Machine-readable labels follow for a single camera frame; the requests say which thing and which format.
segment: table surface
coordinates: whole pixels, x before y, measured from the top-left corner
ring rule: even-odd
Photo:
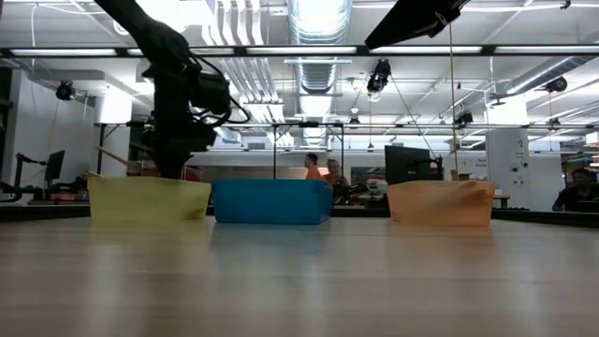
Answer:
[[[599,232],[0,227],[2,336],[596,336]]]

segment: wire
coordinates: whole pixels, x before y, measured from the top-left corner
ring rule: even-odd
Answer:
[[[402,100],[403,106],[405,107],[405,110],[408,112],[408,115],[410,115],[410,118],[412,119],[412,122],[414,122],[414,125],[416,126],[416,129],[418,130],[418,133],[420,134],[420,136],[422,137],[422,139],[424,140],[424,142],[427,144],[427,147],[429,148],[429,151],[431,151],[432,156],[436,158],[437,154],[432,150],[432,147],[429,144],[429,141],[427,140],[426,136],[424,135],[424,133],[422,133],[422,130],[420,129],[420,125],[418,125],[418,122],[416,121],[416,118],[414,118],[414,115],[410,111],[410,107],[408,107],[408,104],[405,103],[405,99],[403,98],[402,91],[400,90],[400,87],[395,82],[395,79],[393,79],[393,76],[391,75],[390,77],[391,77],[391,80],[393,81],[393,85],[395,86],[395,90],[397,90],[397,93],[400,95],[400,99]]]
[[[52,119],[52,126],[50,128],[50,139],[48,140],[48,156],[51,154],[52,150],[52,140],[54,138],[54,129],[56,128],[56,120],[58,117],[58,107],[60,106],[60,99],[56,99],[56,108],[54,109],[54,118]]]
[[[203,57],[201,57],[201,56],[197,56],[197,55],[193,54],[192,52],[190,52],[190,53],[189,53],[189,55],[191,56],[191,59],[192,59],[192,60],[194,60],[196,63],[197,63],[197,60],[199,60],[199,61],[201,61],[201,62],[205,63],[205,64],[206,64],[206,65],[208,65],[210,68],[212,68],[214,71],[216,71],[216,73],[217,73],[218,75],[220,75],[220,76],[223,78],[223,80],[225,79],[225,74],[223,74],[223,72],[222,72],[222,71],[221,71],[219,68],[217,68],[215,65],[213,65],[212,63],[210,63],[208,60],[206,60],[205,58],[203,58]],[[228,119],[228,118],[230,117],[230,113],[229,113],[229,114],[226,116],[226,118],[225,118],[225,116],[224,116],[224,117],[221,117],[221,118],[217,118],[217,119],[218,119],[218,122],[216,122],[216,123],[215,123],[215,125],[216,125],[216,124],[218,124],[218,126],[220,126],[220,125],[223,125],[224,123],[231,123],[231,124],[246,124],[246,123],[248,123],[248,122],[250,122],[250,121],[252,120],[252,115],[251,115],[251,114],[250,114],[250,113],[249,113],[249,112],[248,112],[248,111],[247,111],[245,108],[243,108],[243,107],[241,106],[241,104],[240,104],[240,103],[239,103],[239,102],[238,102],[238,101],[237,101],[235,98],[231,97],[231,101],[232,101],[232,102],[233,102],[233,104],[234,104],[234,105],[235,105],[237,108],[239,108],[239,110],[241,110],[241,112],[242,112],[242,113],[245,115],[245,120],[243,120],[243,121],[231,121],[231,120],[229,120],[229,119]],[[204,114],[204,113],[206,113],[207,111],[208,111],[208,110],[204,110],[204,111],[202,111],[202,112],[201,112],[201,114]],[[211,117],[211,116],[204,116],[204,117],[202,117],[200,120],[202,120],[202,119],[204,119],[204,118],[209,118],[209,117]]]
[[[452,24],[449,24],[449,66],[451,68],[451,107],[453,110],[453,151],[455,156],[456,171],[460,174],[460,166],[458,165],[458,132],[456,131],[456,86],[454,83],[454,64],[453,64],[453,30]]]
[[[72,11],[72,10],[66,10],[66,9],[54,7],[52,5],[43,5],[43,4],[38,5],[38,4],[35,4],[35,6],[36,7],[50,8],[50,9],[61,11],[63,13],[75,14],[75,15],[102,15],[102,14],[106,14],[106,12],[80,12],[80,11]]]
[[[368,144],[368,147],[372,148],[372,146],[373,146],[373,102],[371,100],[369,100],[368,101],[368,105],[369,105],[369,107],[368,107],[369,112],[368,113],[370,114],[370,116],[369,116],[369,119],[370,119],[369,122],[370,122],[370,128],[371,128],[370,129],[370,133],[369,133],[370,134],[370,143]]]
[[[36,10],[39,8],[38,5],[35,5],[31,9],[31,46],[33,48],[36,47]],[[31,59],[31,66],[33,69],[36,68],[36,58]]]
[[[530,6],[530,7],[464,7],[463,12],[477,12],[477,13],[507,13],[507,12],[521,12],[531,10],[546,10],[546,9],[557,9],[562,8],[563,5],[542,5],[542,6]],[[578,8],[598,8],[598,4],[572,4],[570,7]]]

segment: orange bin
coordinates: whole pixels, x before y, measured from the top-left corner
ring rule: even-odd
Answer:
[[[409,182],[388,187],[393,221],[411,226],[488,227],[495,183]]]

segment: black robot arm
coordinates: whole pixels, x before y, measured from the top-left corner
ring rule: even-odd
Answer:
[[[154,110],[145,145],[164,178],[179,179],[192,152],[205,152],[214,144],[214,128],[231,116],[228,82],[202,73],[185,38],[148,16],[134,0],[95,0],[135,39],[150,68],[143,76],[154,82]],[[202,109],[192,112],[192,107]]]

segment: man in orange shirt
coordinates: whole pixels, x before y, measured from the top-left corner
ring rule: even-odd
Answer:
[[[316,154],[306,154],[304,166],[308,169],[306,180],[324,180],[318,169],[318,156]]]

